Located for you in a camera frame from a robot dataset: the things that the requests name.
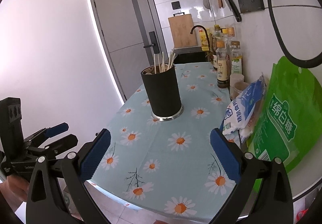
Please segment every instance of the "red object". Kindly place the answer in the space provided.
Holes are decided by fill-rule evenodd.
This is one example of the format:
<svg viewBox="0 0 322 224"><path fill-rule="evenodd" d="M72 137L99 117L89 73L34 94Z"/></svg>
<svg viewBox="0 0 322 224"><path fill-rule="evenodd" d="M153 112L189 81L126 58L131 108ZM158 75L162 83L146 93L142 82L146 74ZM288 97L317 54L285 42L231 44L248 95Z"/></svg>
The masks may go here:
<svg viewBox="0 0 322 224"><path fill-rule="evenodd" d="M298 214L296 214L296 220L299 221L305 215L305 213L307 211L308 211L308 209L305 209L303 211L300 211Z"/></svg>

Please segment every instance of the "floral tablecloth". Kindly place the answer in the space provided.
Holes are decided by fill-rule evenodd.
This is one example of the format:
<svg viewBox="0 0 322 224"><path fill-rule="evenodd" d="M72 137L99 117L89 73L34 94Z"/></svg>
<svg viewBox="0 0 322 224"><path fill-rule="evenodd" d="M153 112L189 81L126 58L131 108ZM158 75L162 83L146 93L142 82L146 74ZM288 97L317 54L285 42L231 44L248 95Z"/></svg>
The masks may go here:
<svg viewBox="0 0 322 224"><path fill-rule="evenodd" d="M217 87L209 62L177 64L176 75L183 114L153 119L142 85L107 127L111 145L91 181L153 212L209 221L235 186L209 141L223 121L229 92Z"/></svg>

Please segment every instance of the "door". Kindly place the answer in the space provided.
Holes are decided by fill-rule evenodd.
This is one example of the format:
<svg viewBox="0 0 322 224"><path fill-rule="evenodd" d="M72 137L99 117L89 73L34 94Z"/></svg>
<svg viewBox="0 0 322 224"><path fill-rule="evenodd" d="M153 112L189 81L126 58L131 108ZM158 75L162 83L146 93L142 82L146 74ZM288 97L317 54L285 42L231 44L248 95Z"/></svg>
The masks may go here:
<svg viewBox="0 0 322 224"><path fill-rule="evenodd" d="M91 1L107 59L126 101L142 84L141 71L153 65L153 50L167 58L154 1Z"/></svg>

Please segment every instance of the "black cylindrical container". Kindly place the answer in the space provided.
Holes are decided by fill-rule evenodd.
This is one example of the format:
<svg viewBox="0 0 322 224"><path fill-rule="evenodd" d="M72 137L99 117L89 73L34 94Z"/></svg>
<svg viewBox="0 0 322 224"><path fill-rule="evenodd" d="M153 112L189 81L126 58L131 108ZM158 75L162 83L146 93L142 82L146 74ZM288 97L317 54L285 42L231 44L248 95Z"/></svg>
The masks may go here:
<svg viewBox="0 0 322 224"><path fill-rule="evenodd" d="M143 84L152 108L152 116L171 117L183 109L181 105L177 77L174 66L169 70L157 74L154 66L146 68L141 72Z"/></svg>

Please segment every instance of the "brown bottle cap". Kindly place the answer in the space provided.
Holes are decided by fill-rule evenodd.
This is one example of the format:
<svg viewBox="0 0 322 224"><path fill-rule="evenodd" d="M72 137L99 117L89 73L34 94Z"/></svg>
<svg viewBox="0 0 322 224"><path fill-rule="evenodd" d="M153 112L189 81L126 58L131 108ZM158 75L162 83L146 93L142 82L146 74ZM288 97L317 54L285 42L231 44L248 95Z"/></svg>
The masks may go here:
<svg viewBox="0 0 322 224"><path fill-rule="evenodd" d="M240 42L239 42L239 41L237 41L237 40L233 40L233 41L231 42L231 45L232 45L232 46L240 46Z"/></svg>
<svg viewBox="0 0 322 224"><path fill-rule="evenodd" d="M235 30L233 27L228 27L228 36L234 37L235 36Z"/></svg>
<svg viewBox="0 0 322 224"><path fill-rule="evenodd" d="M225 42L223 42L222 40L219 40L216 42L216 46L217 46L217 48L224 48Z"/></svg>

